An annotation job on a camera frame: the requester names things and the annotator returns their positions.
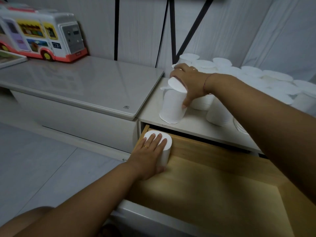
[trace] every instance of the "forearm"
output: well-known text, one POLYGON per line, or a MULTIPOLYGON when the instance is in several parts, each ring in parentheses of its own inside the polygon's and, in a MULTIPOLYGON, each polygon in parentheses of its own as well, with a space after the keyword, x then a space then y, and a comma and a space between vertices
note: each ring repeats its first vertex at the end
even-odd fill
POLYGON ((269 159, 316 202, 316 119, 229 75, 207 88, 227 107, 269 159))
POLYGON ((137 178, 133 168, 120 164, 16 236, 93 236, 137 178))

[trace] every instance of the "hand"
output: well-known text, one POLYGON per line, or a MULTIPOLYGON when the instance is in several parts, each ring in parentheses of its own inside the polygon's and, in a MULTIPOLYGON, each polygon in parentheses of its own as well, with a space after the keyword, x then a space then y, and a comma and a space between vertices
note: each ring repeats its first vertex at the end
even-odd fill
POLYGON ((142 139, 126 162, 135 168, 140 180, 149 179, 165 170, 163 166, 156 166, 156 163, 167 144, 167 139, 163 139, 158 145, 162 135, 157 135, 156 139, 155 136, 155 134, 152 134, 148 140, 146 138, 142 139))
POLYGON ((182 107, 188 107, 191 102, 198 98, 210 93, 209 90, 204 90, 204 83, 211 74, 199 72, 192 66, 185 63, 178 64, 174 67, 170 77, 176 77, 182 81, 186 90, 188 91, 186 98, 183 101, 182 107))

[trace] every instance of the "wall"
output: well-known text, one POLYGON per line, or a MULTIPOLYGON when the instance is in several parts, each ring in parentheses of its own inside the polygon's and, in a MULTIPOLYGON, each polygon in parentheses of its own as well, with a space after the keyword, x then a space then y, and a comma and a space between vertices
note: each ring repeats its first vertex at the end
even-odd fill
MULTIPOLYGON (((115 0, 8 0, 74 13, 90 55, 114 58, 115 0)), ((178 51, 206 0, 175 0, 178 51)), ((231 59, 240 66, 272 0, 214 0, 185 52, 203 59, 231 59)), ((167 0, 120 0, 118 60, 155 66, 167 0)), ((171 71, 170 14, 167 12, 158 67, 171 71)))
POLYGON ((316 0, 274 0, 244 60, 311 80, 316 73, 316 0))

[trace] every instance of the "yellow wheel hub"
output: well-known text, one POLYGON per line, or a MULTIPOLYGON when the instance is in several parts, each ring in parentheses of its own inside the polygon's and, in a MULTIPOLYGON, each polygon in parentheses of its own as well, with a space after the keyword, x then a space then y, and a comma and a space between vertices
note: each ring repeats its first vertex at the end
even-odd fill
POLYGON ((45 57, 46 60, 50 60, 51 59, 51 56, 48 53, 45 53, 44 57, 45 57))
POLYGON ((4 51, 9 51, 9 49, 6 46, 1 46, 1 47, 4 51))

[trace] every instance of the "tile floor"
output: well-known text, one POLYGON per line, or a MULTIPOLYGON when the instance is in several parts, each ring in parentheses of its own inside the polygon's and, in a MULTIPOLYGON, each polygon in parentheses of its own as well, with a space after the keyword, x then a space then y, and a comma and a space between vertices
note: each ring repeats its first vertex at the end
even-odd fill
POLYGON ((56 207, 121 162, 0 123, 0 226, 56 207))

